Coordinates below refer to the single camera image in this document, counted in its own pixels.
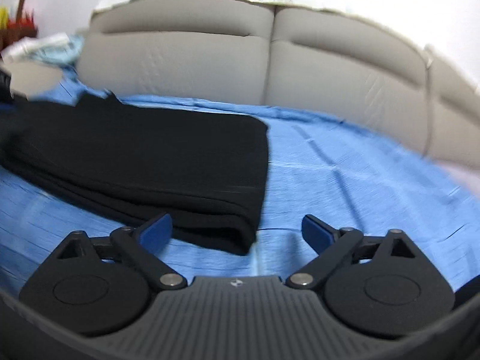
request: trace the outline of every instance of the beige sofa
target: beige sofa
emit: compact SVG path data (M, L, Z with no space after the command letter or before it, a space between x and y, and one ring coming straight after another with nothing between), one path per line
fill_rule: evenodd
M11 64L29 95L59 71ZM243 0L134 0L92 19L77 70L153 93L327 112L480 168L480 97L432 52L356 17Z

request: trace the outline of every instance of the black folded cloth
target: black folded cloth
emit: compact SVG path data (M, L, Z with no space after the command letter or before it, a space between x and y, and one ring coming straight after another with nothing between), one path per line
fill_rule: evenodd
M84 94L75 107L23 101L27 131L3 166L128 226L171 214L174 238L246 254L268 168L267 126L247 115L140 108Z

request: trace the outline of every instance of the metal screw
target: metal screw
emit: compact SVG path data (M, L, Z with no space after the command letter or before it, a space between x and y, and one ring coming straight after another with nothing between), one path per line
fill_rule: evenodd
M183 277L179 274L164 274L160 278L160 283L162 283L164 286L174 287L182 284L182 282Z
M297 286L307 286L314 281L314 277L311 274L293 274L290 281Z

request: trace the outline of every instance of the blue sheet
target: blue sheet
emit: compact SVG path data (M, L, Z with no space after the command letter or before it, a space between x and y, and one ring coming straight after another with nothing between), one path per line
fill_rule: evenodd
M67 104L89 90L71 73L42 97ZM480 274L480 204L428 160L335 117L279 107L158 96L121 100L139 107L249 114L269 126L269 173L257 242L234 256L172 240L159 254L189 280L196 275L280 275L316 253L300 224L313 214L366 235L401 228L454 289ZM68 233L105 236L120 223L73 207L0 168L0 286L18 293Z

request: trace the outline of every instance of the ribbed gray panel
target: ribbed gray panel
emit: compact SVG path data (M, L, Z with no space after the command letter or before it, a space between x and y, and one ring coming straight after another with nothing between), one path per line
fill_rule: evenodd
M312 291L275 276L235 280L198 277L165 291L136 323L95 342L139 360L339 360L392 345L340 325Z

